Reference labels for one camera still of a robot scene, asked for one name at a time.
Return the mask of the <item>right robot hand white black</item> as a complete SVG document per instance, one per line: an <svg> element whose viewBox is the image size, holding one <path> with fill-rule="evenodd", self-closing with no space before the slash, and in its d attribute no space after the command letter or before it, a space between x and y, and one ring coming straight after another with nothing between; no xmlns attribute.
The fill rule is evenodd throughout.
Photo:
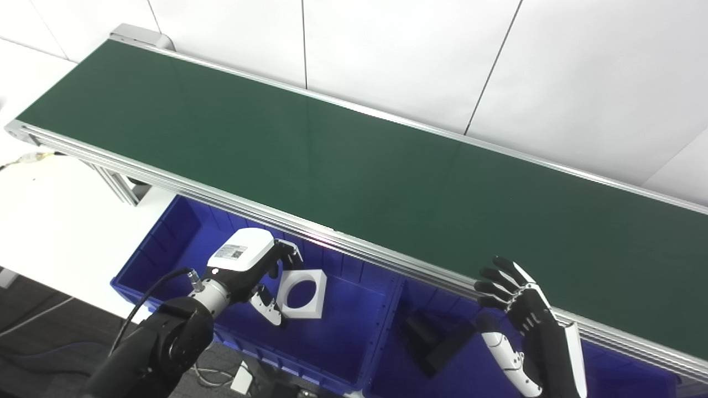
<svg viewBox="0 0 708 398"><path fill-rule="evenodd" d="M503 375L521 397L587 397L577 323L561 323L516 262L502 256L492 262L475 283L482 307L475 323Z"/></svg>

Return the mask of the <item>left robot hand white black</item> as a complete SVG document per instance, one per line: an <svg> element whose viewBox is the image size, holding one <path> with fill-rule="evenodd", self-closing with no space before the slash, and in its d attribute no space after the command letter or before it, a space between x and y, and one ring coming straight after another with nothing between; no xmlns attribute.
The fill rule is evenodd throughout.
<svg viewBox="0 0 708 398"><path fill-rule="evenodd" d="M205 288L220 293L222 309L249 303L272 325L284 327L282 310L261 280L265 275L278 277L280 270L301 270L303 265L293 242L278 239L266 229L242 228L209 257L202 279Z"/></svg>

